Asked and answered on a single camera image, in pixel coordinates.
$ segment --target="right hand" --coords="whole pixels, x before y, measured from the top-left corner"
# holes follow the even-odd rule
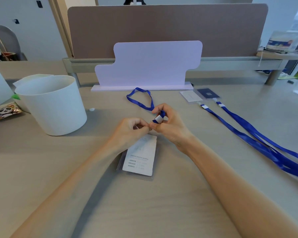
[[[164,120],[162,124],[151,122],[149,124],[150,128],[158,133],[162,133],[163,136],[174,143],[181,152],[184,152],[188,140],[193,137],[193,134],[187,129],[178,112],[169,105],[165,103],[159,104],[153,109],[152,113],[158,113],[157,115],[159,115],[161,110],[166,112],[168,120]]]

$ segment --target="white bucket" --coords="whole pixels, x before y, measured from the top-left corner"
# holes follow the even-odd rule
[[[30,80],[15,90],[45,133],[60,136],[82,127],[87,115],[75,78],[67,75]]]

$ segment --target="gray chair back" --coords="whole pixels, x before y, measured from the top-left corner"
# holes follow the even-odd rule
[[[0,40],[1,51],[6,49],[7,52],[16,53],[20,60],[26,60],[26,57],[21,52],[19,41],[10,28],[0,25]]]

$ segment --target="desk surface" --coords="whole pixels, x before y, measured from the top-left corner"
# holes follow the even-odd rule
[[[35,73],[65,74],[61,62],[2,62],[6,79]],[[90,154],[124,117],[153,116],[130,103],[128,92],[90,92],[91,77],[82,76],[80,93],[87,123],[59,137],[46,135],[30,114],[0,122],[0,237],[8,237]],[[276,143],[298,152],[298,95],[279,80],[266,78],[194,79]],[[207,111],[188,104],[179,91],[153,91],[155,104],[179,111],[188,128],[231,167],[298,222],[298,179],[279,170],[230,132]],[[148,97],[135,98],[149,104]],[[213,101],[206,104],[241,130]],[[199,170],[173,144],[158,136],[153,181],[115,172],[117,159],[95,188],[73,237],[240,237]]]

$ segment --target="snack package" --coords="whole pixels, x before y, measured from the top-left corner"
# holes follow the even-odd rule
[[[22,110],[15,102],[2,104],[0,105],[0,120],[21,112]]]

